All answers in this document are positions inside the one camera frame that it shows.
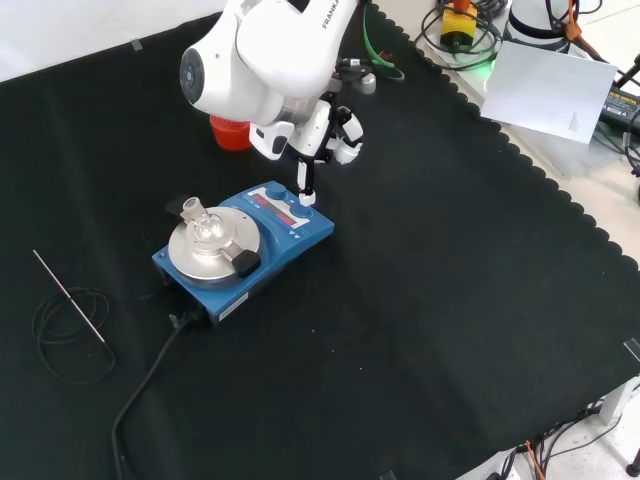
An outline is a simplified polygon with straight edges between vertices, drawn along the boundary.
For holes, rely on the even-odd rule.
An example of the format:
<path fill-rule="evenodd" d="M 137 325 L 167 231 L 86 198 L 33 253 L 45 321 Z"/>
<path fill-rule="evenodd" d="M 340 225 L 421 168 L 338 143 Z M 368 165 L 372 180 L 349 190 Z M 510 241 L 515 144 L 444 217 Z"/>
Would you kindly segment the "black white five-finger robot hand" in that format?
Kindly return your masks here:
<path fill-rule="evenodd" d="M 306 122 L 278 120 L 250 125 L 249 140 L 264 157 L 278 160 L 285 151 L 297 162 L 298 200 L 304 207 L 316 201 L 315 166 L 331 161 L 353 162 L 363 145 L 364 129 L 352 110 L 337 104 L 337 94 L 323 94 Z"/>

